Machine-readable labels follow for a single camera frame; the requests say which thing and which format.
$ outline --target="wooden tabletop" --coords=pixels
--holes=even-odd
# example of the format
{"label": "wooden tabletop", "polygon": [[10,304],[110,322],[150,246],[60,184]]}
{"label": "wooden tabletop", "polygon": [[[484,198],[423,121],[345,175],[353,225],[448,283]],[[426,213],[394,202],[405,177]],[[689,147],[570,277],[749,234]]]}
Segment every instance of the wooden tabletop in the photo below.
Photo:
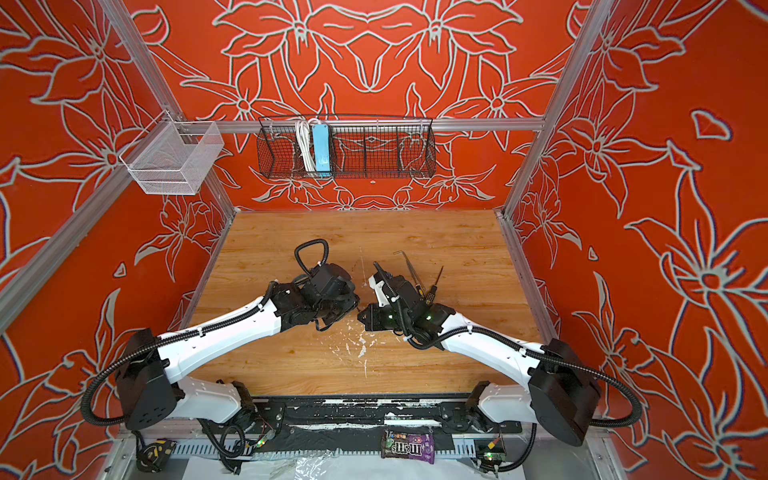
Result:
{"label": "wooden tabletop", "polygon": [[[330,263],[352,275],[360,308],[374,301],[373,262],[410,280],[404,250],[427,290],[440,266],[437,303],[520,339],[539,341],[535,321],[491,211],[365,211],[238,214],[195,310],[202,323],[263,295],[276,278],[302,273],[293,249],[321,237]],[[302,253],[307,265],[321,246]],[[391,332],[365,332],[357,312],[325,332],[314,324],[241,346],[195,370],[193,377],[239,380],[253,395],[469,392],[482,380],[512,381],[468,357],[420,351]]]}

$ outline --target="orange wall panel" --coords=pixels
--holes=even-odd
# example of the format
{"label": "orange wall panel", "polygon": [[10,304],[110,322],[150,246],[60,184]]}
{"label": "orange wall panel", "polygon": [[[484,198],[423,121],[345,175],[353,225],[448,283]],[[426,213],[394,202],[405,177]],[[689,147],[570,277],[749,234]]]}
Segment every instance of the orange wall panel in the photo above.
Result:
{"label": "orange wall panel", "polygon": [[[178,329],[224,226],[206,186],[128,187],[0,337],[0,478],[101,472],[117,427],[85,423],[80,398],[134,331]],[[121,414],[111,380],[94,411]]]}
{"label": "orange wall panel", "polygon": [[768,468],[767,39],[759,2],[617,2],[515,211],[561,338],[643,403],[631,478]]}
{"label": "orange wall panel", "polygon": [[[245,121],[318,113],[543,115],[589,6],[573,0],[126,4],[188,118]],[[498,134],[496,141],[485,132],[439,136],[438,176],[424,185],[267,180],[253,135],[226,137],[229,154],[216,172],[233,202],[248,210],[498,207],[533,138],[530,132]],[[430,190],[440,182],[473,187],[434,201]],[[298,192],[292,200],[291,193],[274,194],[283,187]]]}
{"label": "orange wall panel", "polygon": [[0,290],[160,112],[97,2],[0,2]]}
{"label": "orange wall panel", "polygon": [[[98,2],[0,0],[0,289],[160,112]],[[0,478],[95,478],[115,428],[86,385],[131,332],[175,329],[224,228],[211,192],[132,184],[0,336]],[[114,386],[97,411],[120,411]]]}

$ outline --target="candy wrapper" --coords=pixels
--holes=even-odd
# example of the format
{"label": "candy wrapper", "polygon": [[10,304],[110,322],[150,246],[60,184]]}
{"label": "candy wrapper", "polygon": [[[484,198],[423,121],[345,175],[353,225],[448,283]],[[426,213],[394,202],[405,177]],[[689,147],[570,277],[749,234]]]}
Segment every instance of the candy wrapper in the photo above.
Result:
{"label": "candy wrapper", "polygon": [[435,440],[431,433],[403,433],[385,430],[382,458],[410,458],[435,463]]}

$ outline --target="hand tool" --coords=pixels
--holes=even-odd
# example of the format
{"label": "hand tool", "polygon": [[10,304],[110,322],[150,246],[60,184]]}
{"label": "hand tool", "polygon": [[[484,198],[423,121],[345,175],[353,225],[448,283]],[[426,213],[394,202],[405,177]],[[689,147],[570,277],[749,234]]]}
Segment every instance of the hand tool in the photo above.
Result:
{"label": "hand tool", "polygon": [[397,250],[395,252],[395,255],[398,253],[402,253],[402,255],[406,258],[406,265],[408,265],[408,271],[411,273],[411,278],[413,278],[413,281],[416,282],[416,291],[419,292],[419,295],[424,298],[424,290],[422,289],[422,279],[419,278],[419,275],[416,273],[416,269],[413,268],[413,265],[411,264],[411,260],[408,260],[408,255],[406,255],[406,252],[402,250]]}
{"label": "hand tool", "polygon": [[440,276],[442,275],[443,268],[445,268],[445,266],[440,267],[440,271],[437,274],[437,279],[435,279],[435,283],[432,285],[432,288],[429,289],[429,293],[427,293],[427,296],[425,298],[427,305],[432,305],[432,302],[435,301],[435,294],[437,294],[437,282],[440,281]]}

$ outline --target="white cable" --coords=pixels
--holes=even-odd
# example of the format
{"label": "white cable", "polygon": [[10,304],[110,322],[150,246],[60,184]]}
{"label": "white cable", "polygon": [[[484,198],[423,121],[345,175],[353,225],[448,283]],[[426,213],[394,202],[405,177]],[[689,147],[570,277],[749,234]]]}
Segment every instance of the white cable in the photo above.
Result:
{"label": "white cable", "polygon": [[309,121],[296,121],[296,141],[301,150],[301,158],[304,160],[304,169],[308,172],[316,171],[315,159],[312,158],[310,150],[310,124],[322,124],[317,118],[310,118]]}

